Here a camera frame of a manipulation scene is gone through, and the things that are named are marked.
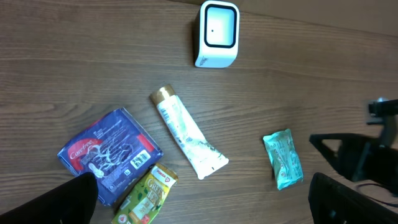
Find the purple Carefree pad pack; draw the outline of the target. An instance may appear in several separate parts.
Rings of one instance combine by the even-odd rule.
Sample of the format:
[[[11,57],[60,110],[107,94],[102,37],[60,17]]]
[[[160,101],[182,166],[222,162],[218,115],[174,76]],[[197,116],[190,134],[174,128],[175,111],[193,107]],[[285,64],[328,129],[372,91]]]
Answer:
[[[125,109],[116,109],[69,140],[57,157],[74,175],[95,175],[98,199],[112,206],[163,151]]]

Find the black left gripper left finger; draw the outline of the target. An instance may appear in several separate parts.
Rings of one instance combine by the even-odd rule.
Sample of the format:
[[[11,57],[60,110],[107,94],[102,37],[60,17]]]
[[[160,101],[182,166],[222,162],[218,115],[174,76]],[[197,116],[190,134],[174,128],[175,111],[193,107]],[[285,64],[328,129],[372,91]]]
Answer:
[[[84,173],[1,215],[1,223],[89,223],[98,198],[95,175]]]

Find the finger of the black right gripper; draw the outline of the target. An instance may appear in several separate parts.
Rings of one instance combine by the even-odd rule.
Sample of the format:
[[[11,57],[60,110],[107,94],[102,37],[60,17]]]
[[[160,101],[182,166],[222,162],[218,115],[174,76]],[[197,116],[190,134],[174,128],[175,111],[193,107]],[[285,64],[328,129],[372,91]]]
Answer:
[[[355,174],[370,138],[361,134],[312,134],[310,143],[339,174]]]

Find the green tea drink carton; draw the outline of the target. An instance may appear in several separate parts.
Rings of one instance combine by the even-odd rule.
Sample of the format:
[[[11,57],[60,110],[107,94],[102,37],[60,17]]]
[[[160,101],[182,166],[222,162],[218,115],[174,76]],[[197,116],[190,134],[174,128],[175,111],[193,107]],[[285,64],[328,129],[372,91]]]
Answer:
[[[174,171],[156,163],[127,195],[111,223],[150,224],[177,182]]]

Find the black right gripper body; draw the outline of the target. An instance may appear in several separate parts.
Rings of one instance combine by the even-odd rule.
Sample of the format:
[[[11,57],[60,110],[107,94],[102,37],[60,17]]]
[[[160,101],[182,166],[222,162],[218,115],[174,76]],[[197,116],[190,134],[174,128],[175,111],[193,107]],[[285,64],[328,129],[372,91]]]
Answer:
[[[338,173],[352,182],[372,180],[397,195],[397,149],[370,139],[341,142]]]

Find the white tube gold cap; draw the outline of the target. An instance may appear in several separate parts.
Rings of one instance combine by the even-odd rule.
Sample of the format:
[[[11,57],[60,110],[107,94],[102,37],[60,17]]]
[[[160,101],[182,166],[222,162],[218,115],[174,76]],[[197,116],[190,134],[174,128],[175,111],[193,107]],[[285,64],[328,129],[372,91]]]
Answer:
[[[154,91],[150,98],[200,180],[228,164],[229,159],[206,140],[171,85]]]

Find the teal tissue packet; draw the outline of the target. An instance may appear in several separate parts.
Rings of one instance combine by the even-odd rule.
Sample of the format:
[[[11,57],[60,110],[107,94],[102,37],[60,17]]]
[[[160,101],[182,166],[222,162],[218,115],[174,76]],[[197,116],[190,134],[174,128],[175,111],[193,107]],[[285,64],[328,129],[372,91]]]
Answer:
[[[262,140],[274,170],[278,190],[303,180],[302,166],[290,129],[264,136]]]

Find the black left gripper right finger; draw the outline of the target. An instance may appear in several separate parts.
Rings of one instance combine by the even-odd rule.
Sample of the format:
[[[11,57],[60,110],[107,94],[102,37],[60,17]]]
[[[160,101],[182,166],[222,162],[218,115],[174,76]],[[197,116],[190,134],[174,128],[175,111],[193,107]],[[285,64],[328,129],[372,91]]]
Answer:
[[[397,214],[325,174],[313,175],[308,194],[315,224],[397,224]]]

